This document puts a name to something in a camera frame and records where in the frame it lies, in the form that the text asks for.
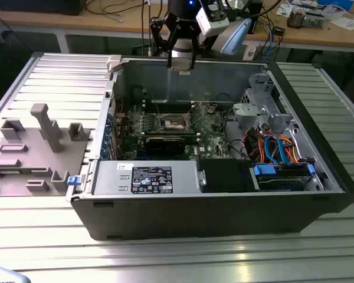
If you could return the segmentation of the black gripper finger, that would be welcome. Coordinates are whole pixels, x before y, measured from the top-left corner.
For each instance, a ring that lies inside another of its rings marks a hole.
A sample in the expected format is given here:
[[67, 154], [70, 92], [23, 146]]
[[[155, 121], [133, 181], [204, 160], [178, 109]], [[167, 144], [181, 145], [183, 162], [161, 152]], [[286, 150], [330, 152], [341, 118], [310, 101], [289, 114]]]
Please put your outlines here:
[[[177, 29], [178, 29], [176, 20], [177, 17], [165, 17], [164, 19], [152, 17], [149, 24], [158, 51], [165, 52], [168, 55], [168, 59], [167, 59], [168, 68], [172, 68], [172, 50], [178, 39], [176, 36]], [[169, 37], [166, 40], [163, 39], [160, 34], [164, 25], [170, 31]]]
[[198, 55], [206, 56], [209, 54], [212, 46], [214, 45], [214, 43], [216, 41], [216, 36], [214, 35], [214, 36], [207, 37], [200, 44], [198, 30], [191, 28], [190, 29], [190, 37], [191, 37], [191, 43], [192, 43], [190, 69], [194, 69], [196, 57]]

